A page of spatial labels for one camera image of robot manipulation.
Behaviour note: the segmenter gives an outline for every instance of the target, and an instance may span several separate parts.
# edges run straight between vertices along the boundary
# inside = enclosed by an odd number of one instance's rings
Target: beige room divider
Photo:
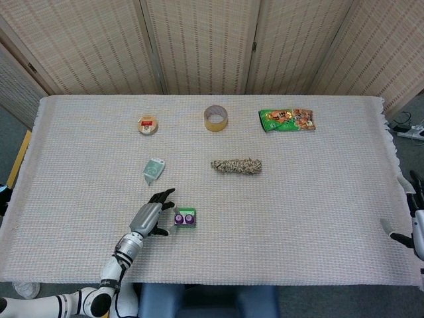
[[[132,1],[1,0],[0,12],[54,93],[162,92]]]
[[[32,128],[40,99],[47,93],[0,44],[0,106]]]
[[[247,93],[306,94],[352,0],[265,0]]]
[[[376,95],[391,117],[424,88],[424,0],[0,0],[0,26],[49,93]]]
[[[382,96],[392,118],[424,88],[424,0],[359,1],[310,89]]]
[[[260,1],[141,5],[169,94],[244,93]]]

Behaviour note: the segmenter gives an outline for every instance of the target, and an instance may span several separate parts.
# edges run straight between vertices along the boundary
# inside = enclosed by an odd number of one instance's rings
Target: roll of tape
[[[212,115],[219,115],[223,118],[219,123],[212,123],[209,120],[209,117]],[[227,110],[219,105],[212,105],[206,108],[203,116],[205,117],[205,127],[209,131],[213,131],[214,133],[217,131],[221,131],[227,126],[228,123],[228,113]]]
[[[143,116],[138,120],[138,131],[142,134],[151,135],[158,130],[158,121],[153,116]]]

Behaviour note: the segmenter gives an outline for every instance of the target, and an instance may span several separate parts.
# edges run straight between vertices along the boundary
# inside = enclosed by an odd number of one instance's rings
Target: snack bag
[[[300,131],[315,129],[312,111],[308,109],[263,109],[260,124],[265,131]]]

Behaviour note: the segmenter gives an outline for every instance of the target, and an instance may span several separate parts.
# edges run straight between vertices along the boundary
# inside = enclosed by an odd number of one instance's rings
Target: rope bundle
[[[215,160],[211,167],[224,174],[258,174],[262,170],[262,162],[252,159]]]

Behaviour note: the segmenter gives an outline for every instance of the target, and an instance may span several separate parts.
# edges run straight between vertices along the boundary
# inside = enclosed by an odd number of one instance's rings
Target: green and purple box
[[[174,211],[174,225],[178,227],[196,227],[196,210],[194,207],[177,207]]]

